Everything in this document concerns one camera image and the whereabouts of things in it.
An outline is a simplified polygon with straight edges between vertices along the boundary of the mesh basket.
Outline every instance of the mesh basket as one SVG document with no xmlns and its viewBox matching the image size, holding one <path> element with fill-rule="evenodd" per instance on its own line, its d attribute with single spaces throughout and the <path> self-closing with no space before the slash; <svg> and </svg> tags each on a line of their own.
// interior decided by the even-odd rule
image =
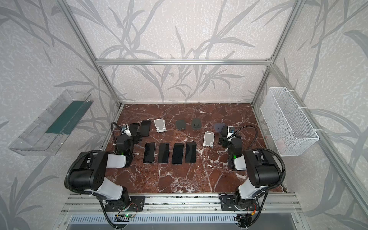
<svg viewBox="0 0 368 230">
<path fill-rule="evenodd" d="M 285 87 L 272 87 L 261 112 L 281 156 L 298 156 L 319 137 Z"/>
</svg>

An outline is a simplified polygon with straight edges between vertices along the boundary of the red marble surface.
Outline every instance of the red marble surface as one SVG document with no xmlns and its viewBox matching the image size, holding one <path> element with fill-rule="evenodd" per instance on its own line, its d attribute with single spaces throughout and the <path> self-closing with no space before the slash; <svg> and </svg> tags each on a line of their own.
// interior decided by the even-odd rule
<svg viewBox="0 0 368 230">
<path fill-rule="evenodd" d="M 166 132 L 157 133 L 153 120 L 163 118 Z M 193 118 L 200 118 L 202 128 L 193 130 Z M 175 193 L 175 192 L 234 192 L 247 178 L 246 171 L 234 172 L 227 166 L 227 151 L 218 145 L 220 134 L 215 130 L 216 123 L 224 123 L 240 128 L 244 125 L 258 127 L 250 104 L 126 104 L 119 117 L 118 124 L 152 121 L 150 136 L 134 145 L 132 164 L 128 168 L 107 169 L 106 177 L 114 183 L 125 186 L 129 193 Z M 175 127 L 177 120 L 187 123 L 184 131 Z M 215 133 L 214 147 L 204 147 L 203 137 L 206 131 Z M 252 141 L 255 131 L 244 128 L 240 132 L 243 149 Z M 252 148 L 265 147 L 258 129 L 258 139 Z M 196 163 L 171 164 L 175 143 L 197 142 Z M 156 143 L 155 161 L 143 164 L 144 146 L 147 142 Z M 159 144 L 170 143 L 168 164 L 158 164 Z M 112 151 L 110 140 L 107 150 Z"/>
</svg>

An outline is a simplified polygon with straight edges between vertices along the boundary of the smartphone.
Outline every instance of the smartphone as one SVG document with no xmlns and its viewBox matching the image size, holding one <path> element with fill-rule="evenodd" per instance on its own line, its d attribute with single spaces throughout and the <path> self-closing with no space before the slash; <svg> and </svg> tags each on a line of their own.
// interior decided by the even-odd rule
<svg viewBox="0 0 368 230">
<path fill-rule="evenodd" d="M 161 143 L 159 147 L 159 164 L 167 164 L 169 162 L 170 143 Z"/>
<path fill-rule="evenodd" d="M 138 127 L 139 123 L 132 123 L 129 125 L 129 131 L 132 136 L 137 136 Z"/>
<path fill-rule="evenodd" d="M 154 143 L 154 142 L 146 143 L 146 146 L 144 148 L 144 156 L 143 156 L 143 163 L 144 164 L 149 164 L 149 163 L 154 162 L 154 160 L 155 160 L 155 148 L 156 148 L 156 143 Z"/>
<path fill-rule="evenodd" d="M 142 137 L 148 137 L 150 129 L 151 129 L 151 120 L 142 121 L 141 128 L 139 129 Z"/>
<path fill-rule="evenodd" d="M 197 143 L 187 142 L 185 147 L 185 163 L 195 163 L 197 158 Z"/>
<path fill-rule="evenodd" d="M 175 143 L 173 149 L 173 158 L 171 159 L 171 164 L 182 164 L 183 163 L 183 152 L 184 144 Z"/>
</svg>

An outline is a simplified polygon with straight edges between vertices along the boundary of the wall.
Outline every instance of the wall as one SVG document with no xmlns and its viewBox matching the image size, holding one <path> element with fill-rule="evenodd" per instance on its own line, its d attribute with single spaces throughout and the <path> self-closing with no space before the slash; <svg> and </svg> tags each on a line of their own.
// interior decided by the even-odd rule
<svg viewBox="0 0 368 230">
<path fill-rule="evenodd" d="M 98 148 L 117 106 L 54 1 L 0 3 L 0 229 L 51 229 L 69 194 L 71 162 Z M 89 111 L 52 157 L 8 149 L 65 89 L 90 92 Z"/>
<path fill-rule="evenodd" d="M 367 188 L 368 1 L 307 1 L 276 65 Z M 273 141 L 256 111 L 270 146 Z M 289 192 L 295 192 L 312 229 L 368 229 L 368 220 L 316 143 L 284 157 Z"/>
<path fill-rule="evenodd" d="M 100 59 L 267 59 L 294 0 L 68 3 Z M 121 100 L 135 103 L 251 102 L 264 70 L 262 66 L 105 66 Z"/>
</svg>

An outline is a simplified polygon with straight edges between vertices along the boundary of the black cable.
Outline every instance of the black cable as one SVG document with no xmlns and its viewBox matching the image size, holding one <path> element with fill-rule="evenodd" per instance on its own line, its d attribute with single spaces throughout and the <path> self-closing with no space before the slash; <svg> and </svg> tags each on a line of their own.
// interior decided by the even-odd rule
<svg viewBox="0 0 368 230">
<path fill-rule="evenodd" d="M 238 129 L 235 133 L 233 133 L 230 137 L 228 137 L 226 140 L 229 141 L 230 138 L 234 137 L 235 134 L 237 134 L 240 130 L 242 130 L 243 128 L 247 128 L 247 127 L 251 127 L 251 128 L 254 128 L 255 130 L 255 135 L 254 135 L 254 138 L 251 142 L 251 144 L 249 145 L 249 147 L 247 149 L 250 149 L 252 147 L 252 145 L 254 144 L 254 142 L 257 140 L 257 137 L 258 137 L 258 130 L 256 127 L 252 126 L 252 125 L 246 125 L 246 126 L 243 126 L 241 127 L 240 129 Z"/>
<path fill-rule="evenodd" d="M 121 133 L 123 133 L 123 130 L 121 129 L 119 125 L 117 125 L 116 122 L 111 122 L 111 134 L 113 137 L 113 142 L 116 144 L 116 139 L 115 139 L 115 134 L 114 134 L 114 125 L 120 130 Z"/>
<path fill-rule="evenodd" d="M 237 216 L 234 216 L 235 219 L 241 219 L 241 220 L 249 219 L 251 217 L 252 216 L 247 216 L 247 217 L 237 217 Z"/>
<path fill-rule="evenodd" d="M 219 194 L 220 202 L 224 204 L 224 202 L 223 202 L 223 201 L 221 200 L 221 198 L 220 198 L 220 196 L 221 196 L 221 195 L 226 195 L 226 196 L 228 196 L 228 197 L 230 197 L 230 196 L 229 196 L 227 193 L 224 193 L 224 192 L 222 192 L 222 193 L 220 193 L 220 194 Z"/>
<path fill-rule="evenodd" d="M 266 200 L 266 197 L 267 197 L 267 195 L 268 195 L 268 191 L 267 192 L 265 192 L 265 197 L 263 198 L 263 200 L 262 200 L 262 205 L 260 206 L 260 208 L 259 208 L 259 212 L 258 212 L 258 214 L 257 214 L 257 216 L 254 218 L 254 220 L 247 226 L 247 228 L 248 227 L 250 227 L 252 224 L 254 224 L 257 220 L 258 220 L 258 218 L 259 218 L 259 216 L 261 215 L 261 212 L 262 212 L 262 209 L 263 209 L 263 205 L 265 204 L 265 200 Z"/>
<path fill-rule="evenodd" d="M 261 198 L 264 195 L 265 195 L 265 192 L 261 192 L 260 195 L 257 194 L 254 198 L 255 199 L 259 199 L 259 198 Z"/>
<path fill-rule="evenodd" d="M 272 151 L 270 149 L 266 149 L 266 148 L 253 149 L 253 151 L 260 151 L 260 150 L 270 152 L 272 155 L 274 155 L 280 161 L 281 168 L 282 168 L 281 176 L 280 176 L 279 180 L 274 185 L 271 185 L 271 186 L 268 186 L 267 188 L 265 188 L 263 190 L 263 192 L 265 192 L 265 191 L 277 188 L 279 185 L 281 185 L 281 183 L 284 181 L 285 176 L 286 176 L 286 168 L 285 168 L 284 161 L 282 160 L 281 156 L 279 156 L 277 153 L 275 153 L 274 151 Z"/>
<path fill-rule="evenodd" d="M 103 215 L 105 216 L 105 218 L 106 218 L 107 222 L 109 223 L 109 225 L 110 225 L 111 227 L 113 227 L 114 229 L 119 230 L 119 229 L 123 229 L 123 228 L 125 228 L 125 227 L 127 226 L 127 224 L 124 224 L 124 226 L 123 226 L 122 228 L 118 228 L 118 225 L 116 225 L 116 224 L 114 224 L 113 222 L 111 222 L 110 218 L 108 217 L 108 215 L 107 215 L 107 213 L 106 213 L 106 210 L 105 210 L 105 207 L 103 206 L 102 201 L 100 201 L 100 205 L 101 205 L 101 209 L 102 209 Z"/>
</svg>

